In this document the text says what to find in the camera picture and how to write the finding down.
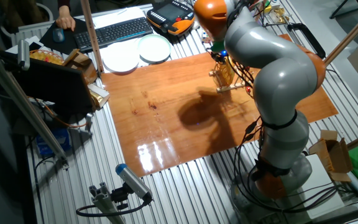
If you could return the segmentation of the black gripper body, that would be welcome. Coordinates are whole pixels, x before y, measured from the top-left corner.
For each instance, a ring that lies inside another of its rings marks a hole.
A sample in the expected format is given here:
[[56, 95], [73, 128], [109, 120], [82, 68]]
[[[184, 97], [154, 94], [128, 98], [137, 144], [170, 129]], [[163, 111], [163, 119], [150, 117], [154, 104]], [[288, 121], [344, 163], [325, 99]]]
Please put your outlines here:
[[225, 50], [222, 50], [220, 52], [211, 51], [210, 56], [212, 57], [212, 59], [215, 60], [215, 62], [220, 64], [226, 64], [227, 52]]

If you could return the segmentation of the bare person hand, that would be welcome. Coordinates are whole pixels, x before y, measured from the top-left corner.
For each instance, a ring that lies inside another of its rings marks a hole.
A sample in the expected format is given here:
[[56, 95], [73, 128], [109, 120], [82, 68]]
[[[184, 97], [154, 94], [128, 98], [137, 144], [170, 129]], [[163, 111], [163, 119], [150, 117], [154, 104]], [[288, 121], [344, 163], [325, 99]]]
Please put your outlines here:
[[76, 22], [70, 14], [68, 6], [61, 6], [58, 9], [59, 17], [56, 20], [56, 25], [64, 30], [70, 29], [72, 32], [75, 30]]

